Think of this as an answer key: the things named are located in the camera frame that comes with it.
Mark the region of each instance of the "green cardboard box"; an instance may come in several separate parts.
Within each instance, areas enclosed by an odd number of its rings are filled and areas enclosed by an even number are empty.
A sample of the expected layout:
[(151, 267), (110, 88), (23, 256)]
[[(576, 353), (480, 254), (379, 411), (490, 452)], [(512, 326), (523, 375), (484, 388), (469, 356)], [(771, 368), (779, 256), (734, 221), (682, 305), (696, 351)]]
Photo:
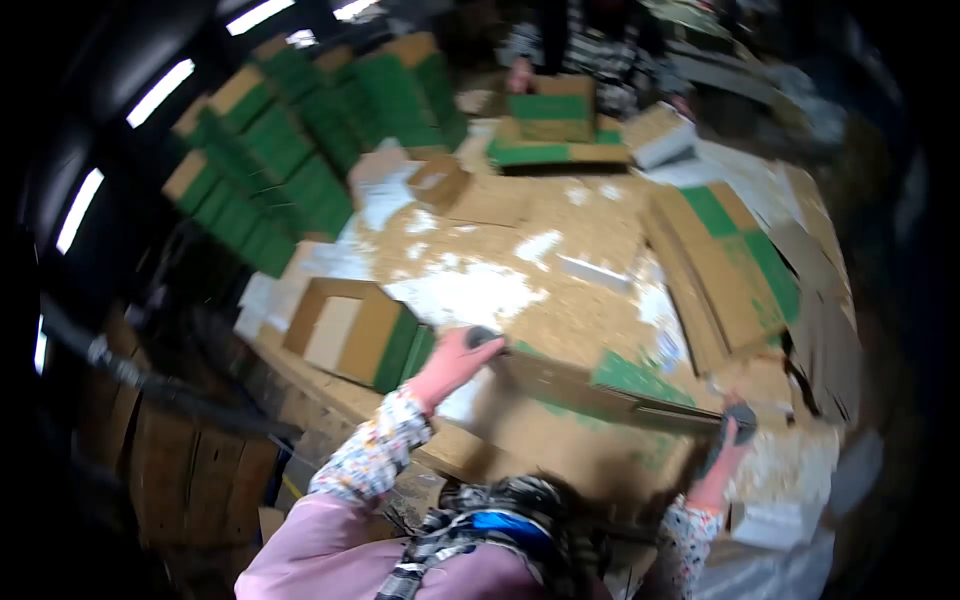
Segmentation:
[(593, 79), (586, 75), (537, 76), (534, 93), (507, 97), (523, 139), (593, 142)]
[(387, 394), (400, 384), (420, 324), (372, 281), (311, 279), (283, 346), (307, 363)]

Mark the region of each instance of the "small cardboard box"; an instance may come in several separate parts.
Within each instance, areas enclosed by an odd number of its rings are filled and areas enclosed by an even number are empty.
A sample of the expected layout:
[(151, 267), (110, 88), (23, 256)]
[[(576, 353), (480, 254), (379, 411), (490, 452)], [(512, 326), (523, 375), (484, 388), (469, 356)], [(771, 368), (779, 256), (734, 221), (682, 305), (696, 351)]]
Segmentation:
[(793, 323), (796, 282), (732, 188), (665, 188), (645, 215), (697, 374), (763, 349)]
[(500, 119), (496, 135), (487, 147), (493, 167), (503, 171), (511, 167), (550, 165), (568, 162), (626, 165), (630, 151), (620, 137), (620, 124), (605, 115), (597, 118), (596, 143), (543, 142), (523, 139), (517, 120)]
[(593, 79), (586, 75), (537, 76), (533, 88), (533, 94), (507, 98), (524, 139), (593, 141)]
[(418, 321), (373, 281), (310, 280), (283, 346), (314, 367), (381, 394), (396, 389)]
[(697, 140), (697, 128), (665, 102), (658, 102), (623, 124), (623, 141), (637, 166), (652, 169)]
[(407, 186), (424, 210), (437, 215), (456, 204), (467, 189), (470, 174), (460, 168), (454, 156), (435, 156), (407, 180)]

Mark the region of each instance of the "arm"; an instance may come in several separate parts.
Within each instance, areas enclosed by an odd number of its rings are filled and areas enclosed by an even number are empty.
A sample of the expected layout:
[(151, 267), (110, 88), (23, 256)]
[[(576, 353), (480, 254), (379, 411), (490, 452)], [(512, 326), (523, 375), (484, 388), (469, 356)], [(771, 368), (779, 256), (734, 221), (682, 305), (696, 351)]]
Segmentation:
[(710, 543), (723, 526), (724, 489), (750, 448), (749, 436), (746, 440), (736, 438), (737, 424), (729, 415), (724, 427), (719, 451), (710, 453), (705, 474), (686, 496), (678, 496), (663, 516), (657, 535), (657, 560), (637, 598), (693, 596)]
[(434, 348), (423, 369), (387, 394), (373, 419), (361, 424), (310, 479), (251, 564), (253, 571), (289, 570), (298, 560), (343, 552), (367, 541), (366, 523), (379, 499), (410, 464), (410, 453), (433, 435), (437, 406), (503, 348), (503, 338), (469, 349), (469, 328), (453, 329)]

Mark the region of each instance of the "glove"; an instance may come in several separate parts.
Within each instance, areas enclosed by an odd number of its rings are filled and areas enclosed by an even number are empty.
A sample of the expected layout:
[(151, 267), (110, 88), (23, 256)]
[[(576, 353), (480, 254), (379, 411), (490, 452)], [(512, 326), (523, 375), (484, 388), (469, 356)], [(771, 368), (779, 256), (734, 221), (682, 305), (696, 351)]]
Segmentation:
[(428, 418), (433, 417), (437, 406), (447, 396), (467, 383), (506, 344), (503, 336), (499, 336), (477, 348), (470, 348), (467, 335), (471, 329), (459, 327), (447, 331), (420, 372), (406, 382), (407, 390), (414, 395)]

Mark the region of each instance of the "cardboard debris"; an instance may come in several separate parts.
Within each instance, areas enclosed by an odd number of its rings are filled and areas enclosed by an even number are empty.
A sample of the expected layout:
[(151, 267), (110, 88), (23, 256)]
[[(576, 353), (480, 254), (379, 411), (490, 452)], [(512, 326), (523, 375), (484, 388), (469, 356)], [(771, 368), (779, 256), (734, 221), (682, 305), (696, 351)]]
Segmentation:
[(460, 168), (451, 155), (435, 156), (410, 176), (407, 186), (420, 208), (446, 215), (456, 205), (470, 183), (470, 174)]
[(847, 287), (840, 275), (804, 226), (796, 221), (779, 223), (771, 227), (767, 235), (800, 281), (822, 294), (846, 296)]
[(790, 327), (791, 362), (806, 379), (815, 415), (856, 427), (860, 409), (861, 349), (837, 299), (805, 285), (800, 318)]
[(286, 520), (286, 515), (283, 511), (269, 506), (261, 506), (257, 509), (257, 512), (260, 516), (260, 536), (263, 538), (263, 545), (267, 545), (267, 542), (274, 536), (276, 530), (279, 529), (283, 521)]
[(766, 348), (796, 321), (789, 270), (726, 183), (663, 188), (645, 224), (699, 375)]
[(387, 394), (400, 383), (418, 321), (373, 281), (310, 280), (283, 346), (307, 363)]
[(598, 267), (576, 258), (570, 258), (569, 256), (563, 256), (562, 254), (557, 254), (557, 257), (560, 258), (560, 262), (563, 264), (564, 273), (568, 275), (575, 276), (583, 281), (602, 285), (620, 294), (629, 294), (631, 291), (634, 278), (629, 273), (614, 273), (603, 267)]
[(623, 124), (623, 143), (641, 169), (652, 169), (692, 148), (697, 128), (665, 102), (658, 102)]

